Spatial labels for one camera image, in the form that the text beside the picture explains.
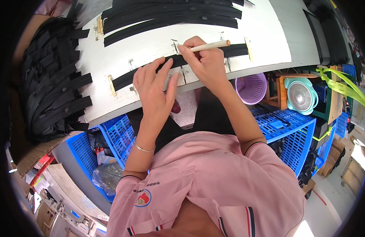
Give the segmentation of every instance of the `black pants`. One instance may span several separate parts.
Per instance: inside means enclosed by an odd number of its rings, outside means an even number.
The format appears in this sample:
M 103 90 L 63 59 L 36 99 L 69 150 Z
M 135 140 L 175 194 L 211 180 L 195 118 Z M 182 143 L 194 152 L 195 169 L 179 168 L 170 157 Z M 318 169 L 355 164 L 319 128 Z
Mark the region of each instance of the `black pants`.
M 128 112 L 127 116 L 131 125 L 133 126 L 135 135 L 137 136 L 139 132 L 140 121 L 143 117 L 142 108 Z M 219 99 L 206 87 L 201 89 L 201 95 L 199 97 L 193 128 L 183 130 L 177 125 L 172 117 L 169 116 L 165 125 L 161 129 L 160 134 L 157 136 L 155 153 L 175 138 L 196 131 L 208 131 L 218 134 L 235 135 L 225 108 Z

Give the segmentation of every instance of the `pink polo shirt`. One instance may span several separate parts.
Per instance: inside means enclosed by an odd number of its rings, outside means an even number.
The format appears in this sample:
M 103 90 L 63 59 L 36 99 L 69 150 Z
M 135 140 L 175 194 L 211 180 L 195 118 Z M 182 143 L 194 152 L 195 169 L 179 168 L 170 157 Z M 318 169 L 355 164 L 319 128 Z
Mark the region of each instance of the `pink polo shirt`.
M 242 155 L 237 137 L 182 135 L 153 157 L 145 180 L 125 176 L 110 211 L 109 237 L 171 228 L 185 197 L 225 236 L 293 236 L 306 199 L 294 172 L 264 143 Z

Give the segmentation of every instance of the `floor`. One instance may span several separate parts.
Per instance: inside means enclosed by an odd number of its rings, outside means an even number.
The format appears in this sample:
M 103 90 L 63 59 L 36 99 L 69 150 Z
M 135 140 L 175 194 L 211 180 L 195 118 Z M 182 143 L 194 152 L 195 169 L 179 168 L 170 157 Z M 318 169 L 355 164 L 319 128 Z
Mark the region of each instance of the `floor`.
M 177 114 L 171 113 L 173 120 L 183 129 L 189 129 L 194 124 L 197 111 L 196 90 L 176 95 L 176 102 L 181 108 Z

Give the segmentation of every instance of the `hand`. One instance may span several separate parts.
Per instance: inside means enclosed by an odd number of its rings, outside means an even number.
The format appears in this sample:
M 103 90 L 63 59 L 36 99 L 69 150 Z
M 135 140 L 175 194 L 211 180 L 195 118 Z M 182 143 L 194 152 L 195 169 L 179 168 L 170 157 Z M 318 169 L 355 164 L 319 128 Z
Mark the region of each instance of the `hand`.
M 161 57 L 152 63 L 140 67 L 134 74 L 133 84 L 137 89 L 142 102 L 143 118 L 140 126 L 147 133 L 154 136 L 159 135 L 175 102 L 177 80 L 179 74 L 174 74 L 168 83 L 167 92 L 163 92 L 164 83 L 168 71 L 171 69 L 173 60 L 168 60 L 156 74 L 156 69 L 165 62 L 166 58 Z
M 185 41 L 183 45 L 178 45 L 177 47 L 198 79 L 218 97 L 223 86 L 228 86 L 227 84 L 229 83 L 226 77 L 223 51 L 216 48 L 192 52 L 189 49 L 189 47 L 204 44 L 206 44 L 204 40 L 194 36 Z

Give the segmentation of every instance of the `plastic bag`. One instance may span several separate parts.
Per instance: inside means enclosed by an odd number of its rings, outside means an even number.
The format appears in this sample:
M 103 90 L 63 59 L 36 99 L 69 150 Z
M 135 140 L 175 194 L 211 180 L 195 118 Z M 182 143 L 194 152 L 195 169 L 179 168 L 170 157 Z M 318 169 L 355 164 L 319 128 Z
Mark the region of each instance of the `plastic bag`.
M 97 155 L 98 165 L 105 165 L 105 164 L 110 164 L 110 163 L 117 162 L 117 160 L 114 157 L 105 155 L 104 149 L 101 148 L 101 147 L 100 148 L 95 148 L 94 152 Z
M 108 196 L 114 196 L 122 173 L 123 170 L 118 162 L 100 165 L 93 171 L 92 182 L 102 188 Z
M 88 130 L 87 135 L 92 149 L 102 147 L 104 149 L 105 155 L 114 157 L 113 152 L 110 150 L 108 143 L 106 142 L 104 135 L 99 128 L 94 127 Z

